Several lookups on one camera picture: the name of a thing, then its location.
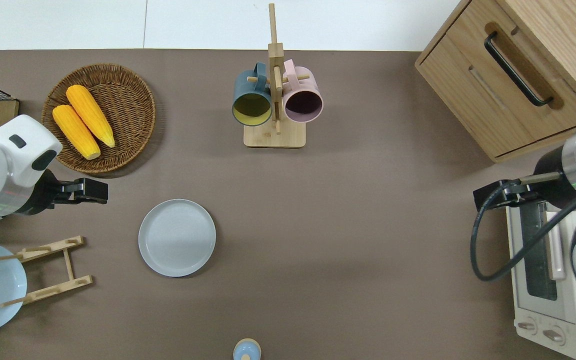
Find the round woven tray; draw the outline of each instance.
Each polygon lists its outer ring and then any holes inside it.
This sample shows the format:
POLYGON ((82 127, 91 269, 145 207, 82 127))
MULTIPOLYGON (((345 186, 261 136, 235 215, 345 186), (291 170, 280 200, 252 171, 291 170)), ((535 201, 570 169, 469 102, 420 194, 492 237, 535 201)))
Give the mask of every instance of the round woven tray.
POLYGON ((155 100, 146 82, 132 70, 119 64, 91 64, 55 85, 43 104, 41 122, 63 146, 57 155, 60 163, 81 173, 103 174, 125 166, 144 150, 155 126, 155 100), (75 84, 90 91, 114 135, 116 145, 112 148, 96 139, 101 150, 96 159, 86 160, 53 119, 55 107, 69 104, 66 89, 75 84))

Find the corn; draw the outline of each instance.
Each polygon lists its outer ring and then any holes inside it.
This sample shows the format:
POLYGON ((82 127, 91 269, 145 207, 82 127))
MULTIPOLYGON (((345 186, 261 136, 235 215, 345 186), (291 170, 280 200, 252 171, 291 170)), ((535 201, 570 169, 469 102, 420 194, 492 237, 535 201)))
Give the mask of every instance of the corn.
POLYGON ((101 155, 99 145, 72 106, 58 105, 52 109, 52 118, 68 141, 84 158, 93 160, 101 155))
POLYGON ((66 97, 90 132, 110 148, 115 147, 113 130, 90 91, 82 85, 71 85, 66 97))

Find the wooden dish stand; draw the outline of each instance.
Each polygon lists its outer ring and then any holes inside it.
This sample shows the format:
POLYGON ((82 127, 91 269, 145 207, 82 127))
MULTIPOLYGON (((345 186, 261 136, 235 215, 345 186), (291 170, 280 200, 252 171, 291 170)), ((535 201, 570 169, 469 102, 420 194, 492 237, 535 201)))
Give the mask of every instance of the wooden dish stand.
MULTIPOLYGON (((306 145, 306 124, 285 119, 282 101, 283 84, 288 82, 282 74, 284 68, 284 44, 277 42, 275 4, 270 3, 270 38, 268 44, 268 64, 270 98, 272 99, 272 121, 259 126, 244 126, 244 145, 249 148, 303 148, 306 145)), ((256 77, 249 77, 256 82, 256 77)))
POLYGON ((16 303, 23 303, 22 305, 34 303, 35 301, 39 301, 47 297, 51 297, 57 294, 67 292, 69 290, 77 289, 92 284, 91 275, 75 278, 73 274, 73 264, 71 263, 71 256, 68 253, 68 249, 83 244, 84 244, 83 237, 75 236, 69 239, 57 241, 50 244, 45 244, 44 246, 23 248, 21 251, 13 253, 12 255, 0 256, 0 261, 8 259, 17 259, 19 260, 19 262, 25 263, 30 262, 30 260, 43 258, 46 255, 63 251, 63 257, 66 260, 66 271, 68 272, 68 278, 70 279, 66 282, 62 282, 61 284, 52 285, 44 287, 43 289, 28 292, 23 297, 2 303, 0 307, 4 308, 6 306, 13 305, 16 303))

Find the wooden box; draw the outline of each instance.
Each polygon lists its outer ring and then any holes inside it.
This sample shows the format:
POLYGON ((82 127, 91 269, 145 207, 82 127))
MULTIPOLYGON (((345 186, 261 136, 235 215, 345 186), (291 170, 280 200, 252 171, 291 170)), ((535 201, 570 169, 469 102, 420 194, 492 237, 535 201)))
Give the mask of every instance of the wooden box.
POLYGON ((576 132, 576 0, 462 0, 415 66, 494 162, 576 132))

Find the mug handle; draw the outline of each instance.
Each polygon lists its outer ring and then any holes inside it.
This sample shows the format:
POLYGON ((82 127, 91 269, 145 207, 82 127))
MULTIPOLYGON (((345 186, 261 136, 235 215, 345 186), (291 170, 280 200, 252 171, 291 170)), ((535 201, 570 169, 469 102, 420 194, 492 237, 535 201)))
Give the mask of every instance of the mug handle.
POLYGON ((256 76, 256 84, 254 85, 254 91, 263 92, 266 88, 266 64, 258 61, 254 66, 254 76, 256 76))
POLYGON ((295 69, 293 59, 284 61, 283 66, 286 69, 286 78, 288 78, 288 84, 290 84, 292 91, 299 89, 299 79, 297 79, 297 69, 295 69))

